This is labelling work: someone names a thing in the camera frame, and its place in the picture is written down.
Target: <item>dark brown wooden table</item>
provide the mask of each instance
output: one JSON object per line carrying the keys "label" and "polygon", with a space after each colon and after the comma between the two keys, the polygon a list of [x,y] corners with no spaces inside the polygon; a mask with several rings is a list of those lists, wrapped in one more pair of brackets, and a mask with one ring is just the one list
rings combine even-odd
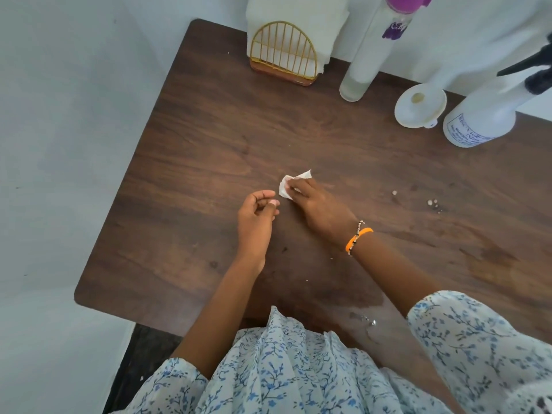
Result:
{"label": "dark brown wooden table", "polygon": [[[440,125],[396,123],[395,102],[413,82],[380,73],[361,101],[347,103],[338,93],[346,69],[332,60],[309,88],[257,74],[244,32],[193,21],[76,302],[183,335],[234,256],[244,197],[311,168],[444,289],[552,342],[552,123],[519,115],[507,136],[457,148]],[[460,100],[450,94],[448,110]],[[449,401],[381,290],[281,202],[247,317],[262,320],[277,305]],[[377,325],[367,330],[362,316]]]}

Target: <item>hand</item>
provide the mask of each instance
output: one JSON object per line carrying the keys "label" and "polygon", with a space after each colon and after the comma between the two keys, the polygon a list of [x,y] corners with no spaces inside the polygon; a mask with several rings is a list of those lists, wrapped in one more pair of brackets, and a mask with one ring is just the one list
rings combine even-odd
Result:
{"label": "hand", "polygon": [[345,249],[356,234],[359,221],[347,205],[319,186],[314,179],[288,180],[285,189],[305,212],[308,226],[339,248]]}
{"label": "hand", "polygon": [[236,261],[251,268],[255,276],[263,270],[272,221],[280,213],[276,192],[260,190],[248,195],[238,211],[238,253]]}

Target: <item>beaded bracelet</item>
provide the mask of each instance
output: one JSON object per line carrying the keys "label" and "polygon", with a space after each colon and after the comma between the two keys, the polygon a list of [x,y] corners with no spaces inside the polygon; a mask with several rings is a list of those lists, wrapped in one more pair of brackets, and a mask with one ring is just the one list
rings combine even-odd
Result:
{"label": "beaded bracelet", "polygon": [[348,255],[351,255],[350,251],[353,250],[354,245],[357,243],[358,237],[360,237],[362,234],[366,234],[367,232],[374,232],[372,228],[365,228],[361,230],[361,226],[364,224],[364,221],[360,221],[358,223],[358,227],[356,228],[356,235],[349,240],[347,243],[347,246],[345,247],[345,251]]}

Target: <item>person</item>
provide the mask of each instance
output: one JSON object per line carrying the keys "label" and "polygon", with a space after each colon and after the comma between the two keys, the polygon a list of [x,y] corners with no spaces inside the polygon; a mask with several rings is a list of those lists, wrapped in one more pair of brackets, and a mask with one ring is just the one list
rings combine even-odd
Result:
{"label": "person", "polygon": [[[286,190],[308,226],[346,252],[359,227],[351,210],[314,179],[289,180]],[[247,196],[235,260],[171,358],[120,412],[450,413],[335,333],[307,331],[275,307],[266,327],[238,331],[279,214],[274,196]],[[550,345],[517,332],[486,305],[440,290],[377,233],[358,237],[350,253],[407,319],[466,412],[552,411]]]}

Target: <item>gold wire stand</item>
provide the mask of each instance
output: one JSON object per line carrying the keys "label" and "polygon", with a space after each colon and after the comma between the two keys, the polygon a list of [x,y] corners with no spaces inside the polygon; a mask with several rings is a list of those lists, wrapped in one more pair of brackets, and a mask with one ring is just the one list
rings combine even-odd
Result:
{"label": "gold wire stand", "polygon": [[257,30],[249,54],[251,68],[255,71],[300,85],[311,85],[318,77],[312,41],[289,22],[272,21]]}

